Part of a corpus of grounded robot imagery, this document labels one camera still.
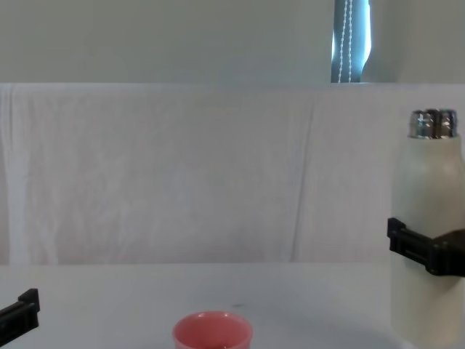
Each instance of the white table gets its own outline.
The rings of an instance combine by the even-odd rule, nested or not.
[[[32,287],[41,300],[40,327],[9,348],[169,349],[173,325],[200,310],[245,316],[253,349],[399,347],[385,265],[1,267],[0,281],[2,307]]]

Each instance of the white bottle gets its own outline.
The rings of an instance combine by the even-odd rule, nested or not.
[[[465,166],[451,110],[414,111],[392,187],[392,216],[435,238],[465,228]],[[392,252],[391,323],[418,348],[453,344],[462,326],[459,277],[433,276]]]

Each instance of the window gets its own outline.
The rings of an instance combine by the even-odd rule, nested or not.
[[[370,51],[369,1],[335,0],[331,82],[360,82]]]

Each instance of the white wall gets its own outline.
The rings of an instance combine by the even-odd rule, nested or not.
[[[330,81],[333,0],[1,0],[0,82]]]
[[[371,0],[363,81],[465,82],[465,1]]]

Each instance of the black clamp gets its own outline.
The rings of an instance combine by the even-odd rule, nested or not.
[[[387,236],[391,251],[424,265],[432,275],[465,277],[465,230],[428,238],[389,218]]]
[[[39,327],[39,292],[29,289],[15,304],[0,310],[0,347]]]

